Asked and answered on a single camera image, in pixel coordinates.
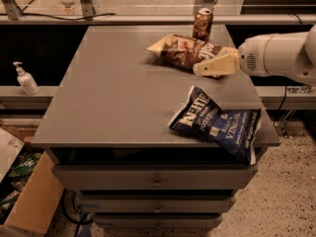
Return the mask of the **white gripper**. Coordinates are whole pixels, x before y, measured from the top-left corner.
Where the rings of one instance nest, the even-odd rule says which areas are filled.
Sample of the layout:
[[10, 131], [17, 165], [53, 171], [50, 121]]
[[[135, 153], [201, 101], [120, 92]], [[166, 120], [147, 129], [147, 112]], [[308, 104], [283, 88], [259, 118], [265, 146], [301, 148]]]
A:
[[214, 78], [234, 74], [239, 69], [240, 60], [240, 67], [246, 74], [267, 77], [269, 73], [264, 65], [264, 52], [268, 40], [268, 36], [260, 35], [245, 39], [238, 49], [223, 46], [218, 55], [195, 64], [194, 74]]

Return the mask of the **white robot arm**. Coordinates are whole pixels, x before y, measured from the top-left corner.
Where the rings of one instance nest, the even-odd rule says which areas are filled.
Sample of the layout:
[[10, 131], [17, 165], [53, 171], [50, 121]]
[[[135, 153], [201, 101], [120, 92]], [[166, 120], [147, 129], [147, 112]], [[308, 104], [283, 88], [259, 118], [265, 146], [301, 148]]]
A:
[[198, 76], [228, 75], [240, 68], [249, 76], [281, 76], [316, 85], [316, 26], [308, 32], [259, 35], [235, 51], [225, 50], [194, 65]]

